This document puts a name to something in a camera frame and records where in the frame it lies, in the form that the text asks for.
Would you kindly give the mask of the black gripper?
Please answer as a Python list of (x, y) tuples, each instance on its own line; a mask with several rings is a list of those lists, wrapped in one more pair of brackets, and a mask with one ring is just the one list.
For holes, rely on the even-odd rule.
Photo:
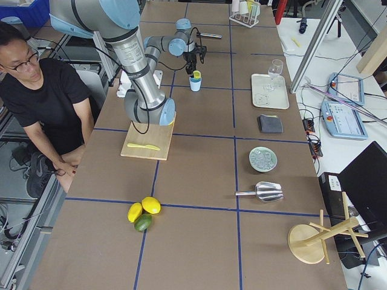
[(192, 51), (183, 53), (184, 60), (186, 61), (185, 70), (188, 75), (197, 70), (197, 56), (199, 56), (200, 62), (204, 64), (206, 53), (207, 47), (205, 45), (196, 45)]

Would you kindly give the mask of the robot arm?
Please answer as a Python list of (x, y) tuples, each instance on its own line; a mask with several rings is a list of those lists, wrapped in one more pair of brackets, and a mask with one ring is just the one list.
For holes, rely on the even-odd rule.
[(192, 27), (190, 20), (181, 18), (175, 23), (176, 32), (173, 36), (151, 36), (147, 37), (143, 46), (145, 56), (152, 71), (155, 70), (161, 53), (167, 52), (173, 56), (183, 56), (184, 68), (188, 75), (193, 76), (197, 69), (197, 55), (200, 62), (204, 63), (207, 47), (202, 44), (200, 32)]
[(141, 39), (140, 7), (137, 1), (50, 1), (52, 27), (65, 34), (92, 38), (96, 32), (110, 44), (127, 76), (131, 88), (125, 95), (125, 110), (130, 120), (160, 126), (175, 118), (175, 102), (166, 97), (154, 79), (162, 52), (183, 56), (185, 69), (192, 74), (197, 58), (206, 47), (194, 41), (193, 29), (186, 18), (176, 22), (171, 36)]

